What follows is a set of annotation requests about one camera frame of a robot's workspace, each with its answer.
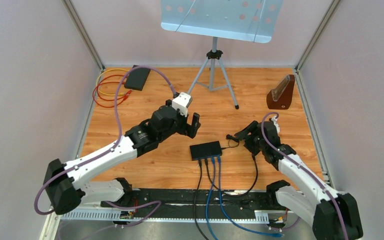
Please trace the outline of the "black power adapter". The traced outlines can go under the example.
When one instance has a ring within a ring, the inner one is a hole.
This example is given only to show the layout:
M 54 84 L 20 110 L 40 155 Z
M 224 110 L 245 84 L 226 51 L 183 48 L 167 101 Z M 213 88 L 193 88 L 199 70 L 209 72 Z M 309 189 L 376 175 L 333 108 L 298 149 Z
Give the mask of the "black power adapter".
M 226 139 L 228 140 L 228 146 L 222 147 L 221 148 L 222 150 L 229 149 L 229 148 L 236 148 L 240 145 L 240 140 L 231 134 L 227 134 Z

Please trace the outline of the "black network switch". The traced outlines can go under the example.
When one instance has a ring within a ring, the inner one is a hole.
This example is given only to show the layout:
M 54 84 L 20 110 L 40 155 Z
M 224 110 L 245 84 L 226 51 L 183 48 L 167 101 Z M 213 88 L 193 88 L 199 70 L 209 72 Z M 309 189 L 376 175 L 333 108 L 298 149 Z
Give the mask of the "black network switch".
M 190 145 L 189 150 L 193 161 L 204 160 L 222 155 L 222 147 L 219 141 Z

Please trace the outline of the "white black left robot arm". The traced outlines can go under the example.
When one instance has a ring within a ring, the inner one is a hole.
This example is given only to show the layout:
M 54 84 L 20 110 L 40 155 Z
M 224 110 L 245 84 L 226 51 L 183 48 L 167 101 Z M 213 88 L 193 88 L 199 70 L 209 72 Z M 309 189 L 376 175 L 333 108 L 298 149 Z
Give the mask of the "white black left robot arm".
M 121 179 L 92 183 L 91 179 L 118 164 L 136 159 L 155 150 L 160 143 L 174 134 L 193 139 L 201 124 L 194 113 L 188 124 L 188 107 L 192 97 L 181 92 L 153 112 L 151 118 L 120 135 L 109 145 L 75 160 L 62 163 L 51 161 L 46 170 L 41 191 L 45 191 L 52 210 L 49 214 L 64 215 L 80 204 L 110 201 L 129 206 L 133 193 Z

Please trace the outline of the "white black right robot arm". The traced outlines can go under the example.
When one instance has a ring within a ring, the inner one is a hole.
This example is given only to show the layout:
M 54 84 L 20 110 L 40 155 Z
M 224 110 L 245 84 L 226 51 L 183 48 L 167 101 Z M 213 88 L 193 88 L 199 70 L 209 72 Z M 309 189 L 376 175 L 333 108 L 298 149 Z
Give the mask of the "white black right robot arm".
M 323 182 L 301 160 L 297 152 L 281 142 L 280 127 L 274 118 L 251 122 L 234 134 L 253 155 L 262 153 L 267 163 L 286 175 L 298 187 L 279 180 L 267 185 L 266 204 L 272 209 L 283 206 L 297 214 L 318 240 L 360 240 L 363 235 L 356 199 Z

